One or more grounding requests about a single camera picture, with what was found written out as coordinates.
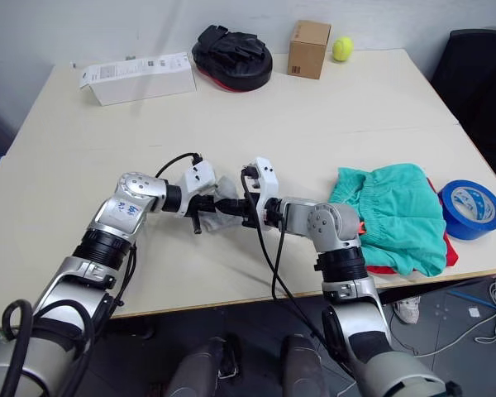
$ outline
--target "yellow-green ball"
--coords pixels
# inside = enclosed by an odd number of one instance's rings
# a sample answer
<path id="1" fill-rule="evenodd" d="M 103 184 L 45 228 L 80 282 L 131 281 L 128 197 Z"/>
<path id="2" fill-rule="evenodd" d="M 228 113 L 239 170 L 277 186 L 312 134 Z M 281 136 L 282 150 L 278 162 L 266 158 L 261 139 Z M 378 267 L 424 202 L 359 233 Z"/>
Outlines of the yellow-green ball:
<path id="1" fill-rule="evenodd" d="M 338 37 L 332 45 L 332 57 L 340 62 L 348 60 L 354 48 L 350 37 Z"/>

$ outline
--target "shoe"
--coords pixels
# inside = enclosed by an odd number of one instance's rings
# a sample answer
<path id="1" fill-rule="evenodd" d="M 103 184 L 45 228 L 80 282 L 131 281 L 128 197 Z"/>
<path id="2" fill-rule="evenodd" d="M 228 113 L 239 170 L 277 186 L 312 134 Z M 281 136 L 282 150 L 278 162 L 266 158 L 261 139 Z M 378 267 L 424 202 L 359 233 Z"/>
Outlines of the shoe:
<path id="1" fill-rule="evenodd" d="M 416 324 L 419 319 L 420 296 L 399 300 L 393 304 L 393 310 L 402 322 L 406 324 Z"/>

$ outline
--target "gray floor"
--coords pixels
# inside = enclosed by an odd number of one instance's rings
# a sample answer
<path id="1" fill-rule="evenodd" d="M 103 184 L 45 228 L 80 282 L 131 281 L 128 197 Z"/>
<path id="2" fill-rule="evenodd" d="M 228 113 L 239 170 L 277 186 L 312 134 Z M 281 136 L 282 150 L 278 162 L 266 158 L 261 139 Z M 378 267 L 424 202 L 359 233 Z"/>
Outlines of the gray floor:
<path id="1" fill-rule="evenodd" d="M 457 288 L 489 300 L 491 279 L 477 285 Z M 305 310 L 321 327 L 322 298 L 301 299 Z M 469 308 L 477 307 L 481 318 L 472 318 Z M 390 306 L 384 308 L 388 321 Z M 417 325 L 408 326 L 395 317 L 393 333 L 418 353 L 432 352 L 461 335 L 471 325 L 494 311 L 448 293 L 437 291 L 422 296 Z M 150 384 L 165 385 L 178 362 L 192 348 L 209 337 L 236 333 L 243 345 L 243 376 L 219 383 L 217 396 L 280 396 L 279 351 L 283 337 L 291 333 L 308 335 L 308 330 L 279 306 L 268 303 L 242 304 L 217 309 L 193 310 L 149 317 L 156 329 L 148 340 L 129 335 L 110 334 L 101 340 L 94 353 L 80 396 L 145 396 Z M 465 397 L 496 396 L 496 344 L 480 345 L 476 336 L 491 335 L 494 321 L 482 325 L 451 349 L 423 358 L 443 380 L 460 384 Z M 349 378 L 319 347 L 331 395 L 350 384 Z M 397 342 L 394 346 L 405 350 Z M 359 396 L 356 387 L 346 397 Z"/>

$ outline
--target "white cardboard box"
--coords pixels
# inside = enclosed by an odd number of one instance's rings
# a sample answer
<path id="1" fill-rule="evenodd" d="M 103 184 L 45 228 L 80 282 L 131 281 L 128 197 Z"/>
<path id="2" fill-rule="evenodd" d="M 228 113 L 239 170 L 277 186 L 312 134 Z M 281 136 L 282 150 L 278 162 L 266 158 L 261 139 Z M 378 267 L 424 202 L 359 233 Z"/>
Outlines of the white cardboard box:
<path id="1" fill-rule="evenodd" d="M 103 106 L 196 90 L 185 52 L 89 66 L 79 87 L 87 85 Z"/>

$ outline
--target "blue painter's tape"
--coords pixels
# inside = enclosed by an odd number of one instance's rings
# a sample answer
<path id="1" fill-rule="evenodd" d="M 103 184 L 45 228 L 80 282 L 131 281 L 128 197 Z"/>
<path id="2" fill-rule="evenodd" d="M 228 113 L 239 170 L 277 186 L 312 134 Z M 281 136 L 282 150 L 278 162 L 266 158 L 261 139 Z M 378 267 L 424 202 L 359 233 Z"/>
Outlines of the blue painter's tape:
<path id="1" fill-rule="evenodd" d="M 439 192 L 446 232 L 474 240 L 496 229 L 496 196 L 469 180 L 454 180 Z"/>

